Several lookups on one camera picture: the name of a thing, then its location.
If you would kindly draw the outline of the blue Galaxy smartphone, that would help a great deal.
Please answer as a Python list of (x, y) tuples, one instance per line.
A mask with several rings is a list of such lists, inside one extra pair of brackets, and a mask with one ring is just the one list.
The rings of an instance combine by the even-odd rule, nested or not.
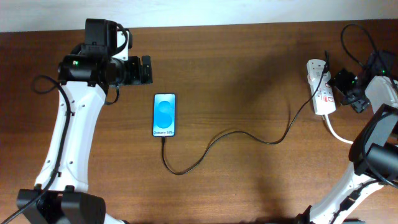
[(175, 107), (174, 93), (155, 94), (152, 127), (154, 137), (175, 136)]

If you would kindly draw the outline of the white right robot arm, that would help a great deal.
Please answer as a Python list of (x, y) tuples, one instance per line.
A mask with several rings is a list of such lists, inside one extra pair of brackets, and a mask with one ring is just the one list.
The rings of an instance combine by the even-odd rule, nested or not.
[(369, 73), (361, 78), (364, 95), (374, 115), (353, 141), (350, 164), (331, 192), (297, 215), (294, 223), (345, 223), (350, 213), (369, 195), (385, 185), (397, 187), (397, 80), (391, 77), (395, 55), (378, 51), (369, 61)]

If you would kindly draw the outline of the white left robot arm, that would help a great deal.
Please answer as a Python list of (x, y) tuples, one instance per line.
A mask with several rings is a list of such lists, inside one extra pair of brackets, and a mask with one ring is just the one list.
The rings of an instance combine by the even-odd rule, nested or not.
[(121, 24), (87, 19), (85, 40), (66, 55), (52, 81), (59, 93), (46, 160), (33, 189), (17, 196), (31, 223), (116, 223), (103, 198), (88, 193), (88, 161), (109, 89), (152, 83), (149, 56), (131, 56), (132, 35)]

